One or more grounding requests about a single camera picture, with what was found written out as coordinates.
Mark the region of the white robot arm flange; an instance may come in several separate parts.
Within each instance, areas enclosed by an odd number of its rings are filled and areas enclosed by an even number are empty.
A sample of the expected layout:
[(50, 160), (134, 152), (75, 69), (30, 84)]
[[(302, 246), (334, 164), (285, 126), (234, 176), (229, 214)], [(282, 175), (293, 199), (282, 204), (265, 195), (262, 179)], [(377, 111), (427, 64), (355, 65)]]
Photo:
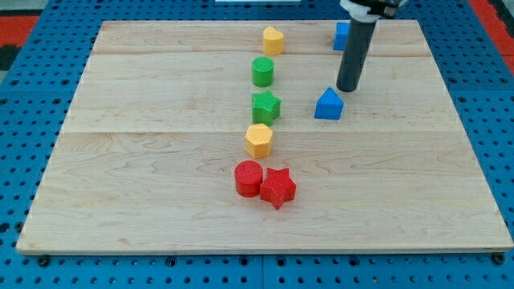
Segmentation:
[(379, 18), (392, 19), (408, 0), (340, 0), (352, 20), (363, 23), (376, 22)]

